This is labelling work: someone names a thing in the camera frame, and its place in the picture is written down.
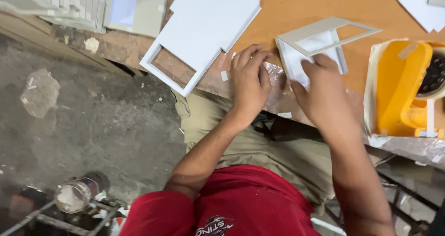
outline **hand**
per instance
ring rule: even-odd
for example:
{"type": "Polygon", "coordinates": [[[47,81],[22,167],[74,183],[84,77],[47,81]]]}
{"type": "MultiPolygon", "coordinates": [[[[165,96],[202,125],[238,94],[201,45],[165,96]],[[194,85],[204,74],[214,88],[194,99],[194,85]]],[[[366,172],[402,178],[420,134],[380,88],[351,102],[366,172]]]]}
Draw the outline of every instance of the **hand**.
{"type": "Polygon", "coordinates": [[[325,135],[356,133],[354,136],[360,136],[361,128],[349,105],[337,63],[324,54],[313,58],[315,63],[301,62],[310,80],[309,92],[300,83],[291,81],[298,105],[325,135]]]}
{"type": "Polygon", "coordinates": [[[245,129],[264,108],[270,94],[270,78],[264,61],[272,55],[253,44],[238,53],[232,61],[235,97],[229,112],[240,128],[245,129]]]}

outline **wooden workbench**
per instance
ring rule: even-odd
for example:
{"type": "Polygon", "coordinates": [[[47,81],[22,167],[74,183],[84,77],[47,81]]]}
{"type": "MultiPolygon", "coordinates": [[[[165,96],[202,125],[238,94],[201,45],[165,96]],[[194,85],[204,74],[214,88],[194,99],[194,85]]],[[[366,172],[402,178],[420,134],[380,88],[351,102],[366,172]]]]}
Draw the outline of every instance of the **wooden workbench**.
{"type": "MultiPolygon", "coordinates": [[[[173,0],[168,0],[167,9],[173,0]]],[[[231,80],[230,61],[235,52],[239,52],[252,43],[264,44],[265,49],[275,56],[268,67],[273,84],[272,92],[265,110],[271,113],[292,113],[292,119],[312,125],[303,114],[293,93],[286,86],[286,77],[281,68],[281,60],[275,45],[275,37],[321,19],[335,16],[359,22],[383,31],[342,46],[349,72],[343,80],[351,104],[358,119],[363,119],[363,93],[368,68],[370,48],[393,38],[412,40],[445,41],[445,30],[431,34],[426,31],[405,11],[397,0],[261,0],[262,10],[248,26],[241,38],[227,53],[221,53],[204,74],[197,88],[219,96],[231,98],[233,81],[231,80]],[[221,80],[221,71],[227,71],[228,81],[221,80]]],[[[172,12],[165,16],[166,23],[172,12]]],[[[350,37],[358,30],[340,28],[339,37],[350,37]]],[[[99,42],[97,55],[122,63],[130,68],[145,71],[139,65],[140,60],[151,46],[153,38],[109,30],[106,34],[96,34],[84,30],[65,28],[55,25],[53,37],[71,48],[85,51],[84,41],[94,37],[99,42]]],[[[193,71],[168,51],[162,50],[153,61],[171,79],[187,83],[193,71]]],[[[445,128],[445,114],[442,103],[436,105],[436,126],[445,128]]],[[[387,151],[432,164],[445,169],[445,142],[426,138],[392,138],[381,147],[387,151]]]]}

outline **khaki pants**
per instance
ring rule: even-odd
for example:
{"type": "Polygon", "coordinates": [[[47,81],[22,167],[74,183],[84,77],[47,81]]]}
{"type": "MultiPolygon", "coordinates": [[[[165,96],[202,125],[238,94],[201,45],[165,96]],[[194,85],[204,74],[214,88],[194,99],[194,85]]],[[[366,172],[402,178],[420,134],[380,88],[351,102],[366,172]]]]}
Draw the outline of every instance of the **khaki pants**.
{"type": "MultiPolygon", "coordinates": [[[[232,107],[232,101],[193,89],[187,98],[172,90],[176,110],[181,116],[181,129],[189,152],[209,133],[232,107]]],[[[370,156],[374,164],[380,158],[370,156]]],[[[329,147],[308,139],[275,142],[253,130],[239,133],[226,149],[216,168],[251,164],[264,167],[295,186],[313,205],[320,208],[335,196],[329,147]]]]}

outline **left hand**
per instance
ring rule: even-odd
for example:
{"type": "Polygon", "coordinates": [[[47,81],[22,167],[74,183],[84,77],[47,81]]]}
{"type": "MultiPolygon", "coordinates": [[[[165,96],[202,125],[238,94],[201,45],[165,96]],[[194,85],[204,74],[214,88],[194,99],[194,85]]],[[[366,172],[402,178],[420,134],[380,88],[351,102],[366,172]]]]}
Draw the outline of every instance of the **left hand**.
{"type": "Polygon", "coordinates": [[[263,63],[272,53],[261,49],[261,45],[253,44],[232,61],[235,97],[230,113],[242,129],[261,112],[270,94],[270,77],[263,63]]]}

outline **person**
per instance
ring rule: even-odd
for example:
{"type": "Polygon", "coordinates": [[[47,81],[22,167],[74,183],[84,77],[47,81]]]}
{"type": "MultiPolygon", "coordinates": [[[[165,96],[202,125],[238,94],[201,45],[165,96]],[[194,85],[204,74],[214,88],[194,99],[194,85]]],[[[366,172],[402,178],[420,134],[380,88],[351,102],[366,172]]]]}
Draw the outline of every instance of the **person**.
{"type": "Polygon", "coordinates": [[[198,90],[187,98],[175,94],[188,153],[163,191],[133,202],[121,236],[320,235],[310,214],[334,195],[348,235],[395,235],[360,124],[329,57],[301,62],[309,91],[291,82],[326,144],[268,141],[252,129],[271,90],[264,67],[270,56],[252,45],[233,58],[233,102],[198,90]]]}

